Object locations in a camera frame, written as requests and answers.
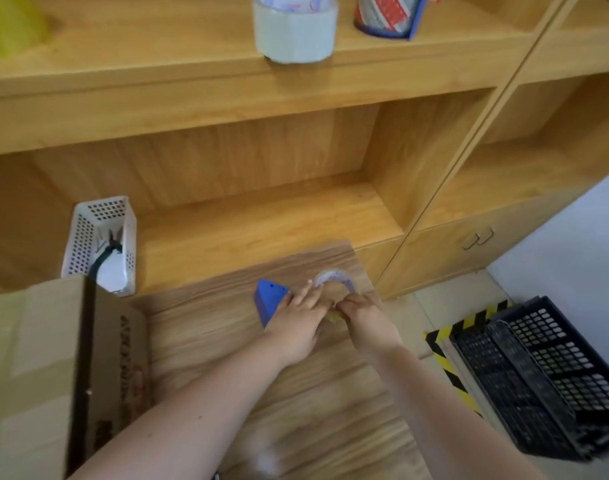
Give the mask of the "person's left hand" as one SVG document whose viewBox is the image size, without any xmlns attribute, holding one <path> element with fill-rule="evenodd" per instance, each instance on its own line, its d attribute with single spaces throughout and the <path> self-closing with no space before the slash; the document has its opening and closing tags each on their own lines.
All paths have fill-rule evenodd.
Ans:
<svg viewBox="0 0 609 480">
<path fill-rule="evenodd" d="M 312 280 L 283 298 L 261 341 L 280 370 L 303 361 L 313 350 L 317 330 L 334 302 Z"/>
</svg>

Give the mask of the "person's right hand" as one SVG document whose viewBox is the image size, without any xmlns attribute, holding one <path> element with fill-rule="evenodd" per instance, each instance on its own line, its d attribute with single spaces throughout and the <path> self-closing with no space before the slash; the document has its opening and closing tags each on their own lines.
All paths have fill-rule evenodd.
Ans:
<svg viewBox="0 0 609 480">
<path fill-rule="evenodd" d="M 352 325 L 346 316 L 343 318 L 353 345 L 367 362 L 376 362 L 392 350 L 404 346 L 396 326 L 381 309 L 380 316 L 365 324 Z"/>
</svg>

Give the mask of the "person's right forearm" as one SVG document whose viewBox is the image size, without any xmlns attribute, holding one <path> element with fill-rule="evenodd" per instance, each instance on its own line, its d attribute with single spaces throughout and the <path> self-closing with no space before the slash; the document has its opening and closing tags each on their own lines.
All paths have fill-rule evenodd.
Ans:
<svg viewBox="0 0 609 480">
<path fill-rule="evenodd" d="M 401 344 L 367 349 L 434 480 L 548 480 Z"/>
</svg>

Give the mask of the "person's left forearm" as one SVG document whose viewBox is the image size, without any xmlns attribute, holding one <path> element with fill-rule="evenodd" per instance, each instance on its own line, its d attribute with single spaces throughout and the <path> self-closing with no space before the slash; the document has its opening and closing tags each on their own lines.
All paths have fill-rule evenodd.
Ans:
<svg viewBox="0 0 609 480">
<path fill-rule="evenodd" d="M 315 336 L 265 332 L 148 411 L 69 480 L 209 480 L 261 396 L 310 354 Z"/>
</svg>

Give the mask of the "blue tape dispenser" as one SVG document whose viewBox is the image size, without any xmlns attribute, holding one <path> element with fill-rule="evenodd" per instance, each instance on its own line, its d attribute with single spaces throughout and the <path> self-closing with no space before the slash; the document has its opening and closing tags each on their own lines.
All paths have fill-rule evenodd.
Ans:
<svg viewBox="0 0 609 480">
<path fill-rule="evenodd" d="M 254 292 L 254 304 L 258 311 L 260 322 L 266 328 L 269 320 L 276 313 L 278 305 L 290 291 L 278 283 L 259 279 Z"/>
</svg>

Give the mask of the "wooden shelf cabinet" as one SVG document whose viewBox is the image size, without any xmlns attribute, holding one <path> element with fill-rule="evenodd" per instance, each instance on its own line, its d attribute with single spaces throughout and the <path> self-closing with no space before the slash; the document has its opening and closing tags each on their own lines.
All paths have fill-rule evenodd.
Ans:
<svg viewBox="0 0 609 480">
<path fill-rule="evenodd" d="M 348 240 L 381 297 L 481 269 L 609 174 L 609 0 L 430 2 L 274 64 L 253 0 L 33 0 L 0 58 L 0 293 L 60 277 L 73 210 L 127 196 L 136 290 Z"/>
</svg>

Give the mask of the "black plastic crate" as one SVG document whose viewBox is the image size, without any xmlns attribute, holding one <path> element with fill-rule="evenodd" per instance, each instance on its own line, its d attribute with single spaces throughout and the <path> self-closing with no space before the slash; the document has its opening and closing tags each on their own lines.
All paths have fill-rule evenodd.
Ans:
<svg viewBox="0 0 609 480">
<path fill-rule="evenodd" d="M 450 341 L 518 450 L 585 463 L 609 454 L 609 366 L 550 298 L 501 305 Z"/>
</svg>

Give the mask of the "white perforated plastic basket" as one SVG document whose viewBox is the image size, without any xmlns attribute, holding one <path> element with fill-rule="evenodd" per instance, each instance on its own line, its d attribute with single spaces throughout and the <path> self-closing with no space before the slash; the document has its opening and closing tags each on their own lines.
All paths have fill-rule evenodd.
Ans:
<svg viewBox="0 0 609 480">
<path fill-rule="evenodd" d="M 73 210 L 62 278 L 91 276 L 120 298 L 136 291 L 137 218 L 127 196 L 85 201 Z"/>
</svg>

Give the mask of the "large clear tape roll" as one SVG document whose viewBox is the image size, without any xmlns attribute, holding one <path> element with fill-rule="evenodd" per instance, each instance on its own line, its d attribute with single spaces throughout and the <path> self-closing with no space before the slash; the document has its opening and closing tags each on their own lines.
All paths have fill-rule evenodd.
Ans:
<svg viewBox="0 0 609 480">
<path fill-rule="evenodd" d="M 257 51 L 278 64 L 309 64 L 334 50 L 337 0 L 253 0 Z"/>
</svg>

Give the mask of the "brown cardboard box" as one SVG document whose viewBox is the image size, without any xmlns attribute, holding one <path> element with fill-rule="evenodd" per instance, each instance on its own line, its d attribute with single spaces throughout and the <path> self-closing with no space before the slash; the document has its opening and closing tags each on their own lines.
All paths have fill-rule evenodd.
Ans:
<svg viewBox="0 0 609 480">
<path fill-rule="evenodd" d="M 150 409 L 146 317 L 82 274 L 0 294 L 0 480 L 65 480 Z"/>
</svg>

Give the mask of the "yellow-green plastic object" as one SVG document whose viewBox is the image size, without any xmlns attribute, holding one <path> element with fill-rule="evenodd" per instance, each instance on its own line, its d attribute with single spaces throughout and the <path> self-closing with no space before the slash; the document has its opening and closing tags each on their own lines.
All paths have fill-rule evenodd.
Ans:
<svg viewBox="0 0 609 480">
<path fill-rule="evenodd" d="M 0 58 L 48 39 L 49 22 L 33 0 L 0 0 Z"/>
</svg>

